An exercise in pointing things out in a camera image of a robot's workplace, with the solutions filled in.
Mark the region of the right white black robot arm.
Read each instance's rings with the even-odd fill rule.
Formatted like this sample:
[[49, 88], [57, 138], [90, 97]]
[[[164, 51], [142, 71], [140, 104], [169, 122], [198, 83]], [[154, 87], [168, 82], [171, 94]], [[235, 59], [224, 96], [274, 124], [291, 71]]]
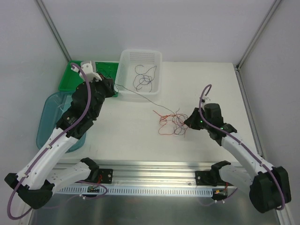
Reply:
[[215, 187], [226, 182], [234, 185], [249, 196], [260, 213], [282, 210], [292, 200], [287, 170], [282, 166], [275, 167], [253, 153], [237, 129], [224, 122], [219, 104], [209, 103], [195, 108], [184, 124], [193, 130], [207, 130], [210, 138], [230, 152], [245, 169], [245, 172], [240, 172], [224, 160], [213, 164], [201, 175], [201, 182]]

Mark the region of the white perforated plastic basket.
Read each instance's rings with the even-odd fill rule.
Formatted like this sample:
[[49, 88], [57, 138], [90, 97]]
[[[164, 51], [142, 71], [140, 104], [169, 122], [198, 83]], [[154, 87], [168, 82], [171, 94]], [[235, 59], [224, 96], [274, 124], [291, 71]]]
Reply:
[[157, 100], [161, 91], [161, 71], [161, 52], [124, 50], [120, 56], [114, 86], [118, 98], [132, 102]]

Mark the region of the translucent blue plastic tray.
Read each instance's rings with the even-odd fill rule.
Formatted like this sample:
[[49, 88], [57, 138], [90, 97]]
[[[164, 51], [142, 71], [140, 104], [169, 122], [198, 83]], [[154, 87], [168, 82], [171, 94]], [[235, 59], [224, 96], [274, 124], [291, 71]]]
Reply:
[[62, 114], [71, 106], [73, 93], [74, 91], [59, 91], [50, 95], [45, 101], [36, 137], [39, 150], [50, 137]]

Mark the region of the aluminium rail frame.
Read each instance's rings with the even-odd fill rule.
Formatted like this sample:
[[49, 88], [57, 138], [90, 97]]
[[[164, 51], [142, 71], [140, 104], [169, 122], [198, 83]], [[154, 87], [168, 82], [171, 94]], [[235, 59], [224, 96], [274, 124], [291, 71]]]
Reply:
[[116, 184], [194, 186], [194, 172], [216, 162], [227, 160], [240, 169], [240, 162], [207, 131], [188, 129], [185, 135], [172, 135], [172, 125], [160, 128], [162, 115], [174, 111], [190, 115], [208, 84], [212, 85], [209, 98], [220, 104], [225, 122], [238, 130], [253, 152], [262, 152], [234, 64], [164, 62], [162, 74], [161, 92], [153, 102], [143, 97], [138, 102], [106, 99], [85, 144], [65, 154], [52, 172], [58, 174], [89, 157], [102, 168], [112, 168]]

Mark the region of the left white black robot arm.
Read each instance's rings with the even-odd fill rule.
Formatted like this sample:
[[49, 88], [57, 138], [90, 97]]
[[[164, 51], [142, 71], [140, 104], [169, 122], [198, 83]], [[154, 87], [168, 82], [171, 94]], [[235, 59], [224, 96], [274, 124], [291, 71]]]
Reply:
[[96, 183], [99, 167], [86, 157], [69, 169], [50, 175], [60, 158], [75, 145], [100, 114], [106, 98], [115, 95], [114, 81], [93, 80], [89, 86], [79, 84], [72, 94], [70, 107], [57, 121], [47, 142], [37, 155], [18, 173], [9, 173], [5, 182], [31, 208], [42, 208], [59, 190], [78, 181]]

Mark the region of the green plastic tray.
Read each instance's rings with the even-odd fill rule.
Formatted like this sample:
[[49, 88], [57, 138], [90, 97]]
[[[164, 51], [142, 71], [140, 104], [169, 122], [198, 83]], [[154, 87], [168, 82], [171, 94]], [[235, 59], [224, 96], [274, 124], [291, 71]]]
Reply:
[[[79, 74], [71, 70], [71, 63], [80, 65], [81, 62], [79, 60], [72, 60], [68, 63], [58, 87], [59, 91], [75, 91], [76, 87], [83, 82]], [[96, 61], [96, 71], [105, 78], [112, 78], [115, 81], [118, 65], [116, 62]]]

